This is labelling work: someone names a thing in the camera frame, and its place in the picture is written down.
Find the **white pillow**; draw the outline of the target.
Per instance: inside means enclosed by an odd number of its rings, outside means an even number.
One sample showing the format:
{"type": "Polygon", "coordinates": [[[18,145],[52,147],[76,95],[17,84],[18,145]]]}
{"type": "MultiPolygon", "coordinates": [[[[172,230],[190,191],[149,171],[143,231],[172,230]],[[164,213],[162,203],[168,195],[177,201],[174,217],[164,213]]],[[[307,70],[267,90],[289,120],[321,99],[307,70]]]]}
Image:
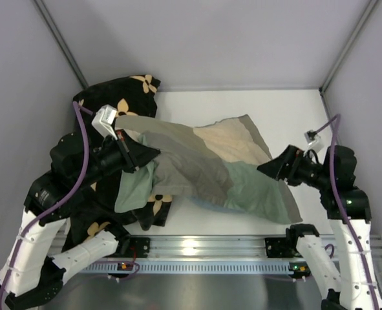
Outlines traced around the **white pillow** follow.
{"type": "Polygon", "coordinates": [[[197,206],[213,211],[213,212],[221,212],[221,213],[226,213],[226,214],[242,214],[243,211],[240,210],[235,210],[235,209],[228,209],[220,205],[215,205],[212,204],[208,201],[201,200],[196,197],[189,197],[189,200],[192,201],[194,204],[197,206]]]}

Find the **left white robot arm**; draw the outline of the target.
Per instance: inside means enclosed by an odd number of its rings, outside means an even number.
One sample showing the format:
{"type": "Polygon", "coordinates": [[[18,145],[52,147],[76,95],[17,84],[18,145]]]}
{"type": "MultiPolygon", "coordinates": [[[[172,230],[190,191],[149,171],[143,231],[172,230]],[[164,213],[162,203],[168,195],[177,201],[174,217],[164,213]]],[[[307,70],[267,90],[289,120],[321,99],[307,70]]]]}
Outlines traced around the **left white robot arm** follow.
{"type": "Polygon", "coordinates": [[[51,149],[51,168],[31,185],[14,248],[0,270],[0,303],[9,309],[45,305],[77,273],[94,262],[123,254],[130,234],[107,221],[92,237],[63,253],[48,255],[59,229],[76,207],[92,197],[91,185],[116,171],[134,173],[160,155],[124,130],[104,139],[99,150],[85,132],[63,136],[51,149]]]}

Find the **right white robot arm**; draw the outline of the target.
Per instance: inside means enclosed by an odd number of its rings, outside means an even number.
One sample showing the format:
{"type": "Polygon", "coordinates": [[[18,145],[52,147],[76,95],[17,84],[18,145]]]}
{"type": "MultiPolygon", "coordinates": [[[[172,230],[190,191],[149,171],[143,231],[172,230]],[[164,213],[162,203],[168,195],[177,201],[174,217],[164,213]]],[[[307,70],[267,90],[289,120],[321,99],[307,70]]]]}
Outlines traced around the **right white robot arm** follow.
{"type": "Polygon", "coordinates": [[[293,145],[258,171],[295,187],[317,189],[335,238],[336,265],[312,224],[286,229],[286,240],[305,260],[320,294],[321,309],[382,309],[370,247],[368,196],[355,186],[357,159],[348,147],[328,147],[323,163],[293,145]]]}

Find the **patchwork green beige pillowcase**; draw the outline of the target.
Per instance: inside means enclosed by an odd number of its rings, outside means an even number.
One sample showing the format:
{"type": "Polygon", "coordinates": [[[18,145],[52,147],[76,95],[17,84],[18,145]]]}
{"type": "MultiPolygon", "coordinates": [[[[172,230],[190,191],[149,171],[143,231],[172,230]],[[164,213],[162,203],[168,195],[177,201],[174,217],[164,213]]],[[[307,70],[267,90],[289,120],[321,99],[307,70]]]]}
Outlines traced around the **patchwork green beige pillowcase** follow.
{"type": "Polygon", "coordinates": [[[271,160],[271,153],[248,115],[203,127],[120,116],[115,127],[160,151],[139,171],[122,174],[115,212],[137,210],[158,195],[168,195],[195,198],[282,225],[302,221],[288,186],[257,170],[271,160]]]}

